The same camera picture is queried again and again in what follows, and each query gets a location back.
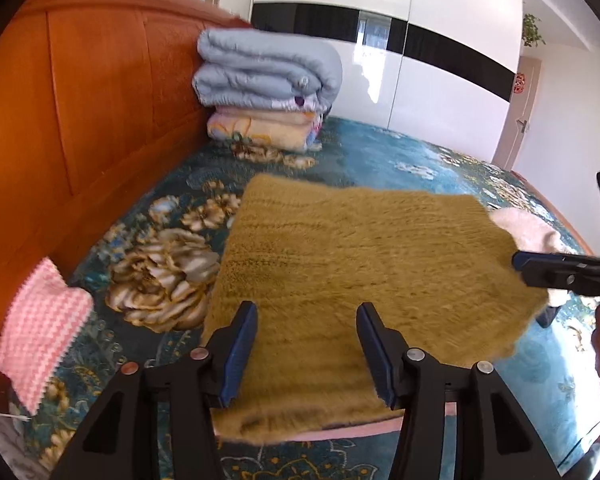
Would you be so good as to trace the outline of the mustard yellow knit sweater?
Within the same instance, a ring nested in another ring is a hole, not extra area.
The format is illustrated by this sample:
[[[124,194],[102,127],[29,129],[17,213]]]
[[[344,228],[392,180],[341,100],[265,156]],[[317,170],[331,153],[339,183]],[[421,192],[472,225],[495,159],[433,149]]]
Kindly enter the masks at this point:
[[[213,414],[227,440],[269,444],[389,417],[355,329],[370,302],[440,362],[509,356],[547,303],[510,259],[516,243],[470,195],[324,184],[258,174],[245,188],[204,333],[256,304],[236,399]]]

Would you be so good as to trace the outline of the white black glossy wardrobe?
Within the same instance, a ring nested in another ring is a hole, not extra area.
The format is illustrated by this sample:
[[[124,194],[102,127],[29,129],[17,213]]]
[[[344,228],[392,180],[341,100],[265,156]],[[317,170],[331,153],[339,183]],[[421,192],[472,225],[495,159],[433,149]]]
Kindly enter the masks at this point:
[[[522,0],[252,0],[270,32],[338,51],[332,114],[491,160],[509,110]]]

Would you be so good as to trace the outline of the pink white knitted item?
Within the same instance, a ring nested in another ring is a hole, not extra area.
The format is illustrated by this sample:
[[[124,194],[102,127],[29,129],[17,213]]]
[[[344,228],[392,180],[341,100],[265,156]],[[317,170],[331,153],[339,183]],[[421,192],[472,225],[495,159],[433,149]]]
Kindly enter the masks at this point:
[[[70,287],[45,258],[18,288],[0,336],[0,373],[29,414],[94,308],[92,295]]]

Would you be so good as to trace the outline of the teal floral bed blanket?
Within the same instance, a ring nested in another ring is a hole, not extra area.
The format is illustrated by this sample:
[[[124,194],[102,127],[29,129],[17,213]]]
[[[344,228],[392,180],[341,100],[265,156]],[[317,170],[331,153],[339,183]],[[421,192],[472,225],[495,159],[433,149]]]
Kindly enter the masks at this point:
[[[38,412],[29,414],[18,400],[9,405],[18,416],[26,466],[39,477],[50,474],[119,366],[128,361],[168,364],[196,346],[198,326],[161,325],[157,315],[143,311],[125,321],[105,298],[118,266],[132,270],[130,292],[150,278],[173,280],[174,273],[164,267],[167,261],[214,278],[240,196],[259,172],[340,188],[471,194],[489,210],[514,207],[531,212],[554,228],[573,252],[584,252],[567,223],[508,171],[350,120],[330,118],[320,139],[317,152],[301,155],[211,143],[143,196],[90,250],[70,284],[93,296],[93,312],[56,368]],[[600,404],[588,367],[593,323],[592,300],[557,300],[543,321],[533,323],[522,336],[515,354],[498,366],[560,471],[577,464],[592,469],[600,450],[594,439]]]

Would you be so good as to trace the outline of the folded pink fleece garment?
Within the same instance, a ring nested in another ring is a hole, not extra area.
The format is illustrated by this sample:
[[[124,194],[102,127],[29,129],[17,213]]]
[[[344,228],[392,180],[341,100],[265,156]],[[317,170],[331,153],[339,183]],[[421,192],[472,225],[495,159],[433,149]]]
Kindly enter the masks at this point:
[[[316,442],[338,439],[357,439],[376,437],[381,434],[392,434],[398,432],[402,427],[404,411],[397,411],[395,415],[378,420],[377,422],[366,422],[362,425],[329,428],[320,431],[308,431],[296,434],[284,439],[284,442]]]

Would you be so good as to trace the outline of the orange wooden headboard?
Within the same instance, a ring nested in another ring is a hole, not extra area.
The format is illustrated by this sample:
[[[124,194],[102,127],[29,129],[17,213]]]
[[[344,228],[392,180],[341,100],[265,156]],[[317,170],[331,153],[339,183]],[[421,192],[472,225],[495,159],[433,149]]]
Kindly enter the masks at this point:
[[[70,274],[207,140],[196,41],[238,16],[200,0],[27,0],[0,37],[0,333],[43,258]],[[0,373],[0,406],[8,379]]]

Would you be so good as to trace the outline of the pale pink fluffy garment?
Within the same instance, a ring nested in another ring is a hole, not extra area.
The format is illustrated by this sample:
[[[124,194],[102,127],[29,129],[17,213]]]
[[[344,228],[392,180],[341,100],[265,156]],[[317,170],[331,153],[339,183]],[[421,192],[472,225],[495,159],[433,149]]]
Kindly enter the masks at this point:
[[[508,233],[500,259],[509,267],[510,274],[517,274],[520,282],[521,274],[513,269],[512,263],[516,250],[540,254],[573,252],[554,228],[529,211],[514,207],[494,209],[489,212],[489,218],[498,228]]]

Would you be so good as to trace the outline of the folded yellow patterned blanket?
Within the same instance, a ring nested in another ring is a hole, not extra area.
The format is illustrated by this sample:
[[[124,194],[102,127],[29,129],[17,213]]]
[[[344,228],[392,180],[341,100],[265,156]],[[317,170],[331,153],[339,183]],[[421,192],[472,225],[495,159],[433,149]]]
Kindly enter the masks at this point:
[[[317,146],[322,125],[323,115],[317,112],[222,106],[209,118],[207,131],[211,139],[221,142],[304,153]]]

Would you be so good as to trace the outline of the pinkish room door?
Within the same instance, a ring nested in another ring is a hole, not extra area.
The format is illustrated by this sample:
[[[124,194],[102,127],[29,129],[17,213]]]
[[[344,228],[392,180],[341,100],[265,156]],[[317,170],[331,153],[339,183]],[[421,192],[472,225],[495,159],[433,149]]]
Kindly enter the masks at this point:
[[[514,78],[509,109],[492,164],[504,170],[512,170],[530,125],[536,92],[542,70],[538,58],[522,56]]]

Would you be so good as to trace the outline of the green potted plant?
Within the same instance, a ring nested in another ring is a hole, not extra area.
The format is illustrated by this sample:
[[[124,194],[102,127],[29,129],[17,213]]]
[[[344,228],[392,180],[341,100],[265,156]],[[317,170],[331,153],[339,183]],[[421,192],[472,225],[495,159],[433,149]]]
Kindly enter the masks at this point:
[[[525,13],[522,20],[521,41],[524,47],[537,48],[541,44],[546,44],[542,36],[539,24],[541,20],[531,13]]]

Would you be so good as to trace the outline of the folded light blue quilt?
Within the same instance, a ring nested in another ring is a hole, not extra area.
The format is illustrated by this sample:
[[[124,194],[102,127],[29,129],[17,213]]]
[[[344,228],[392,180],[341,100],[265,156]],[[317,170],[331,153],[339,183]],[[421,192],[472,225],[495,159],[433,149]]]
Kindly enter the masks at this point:
[[[342,85],[337,50],[321,39],[248,28],[209,28],[197,40],[192,86],[205,106],[330,110]]]

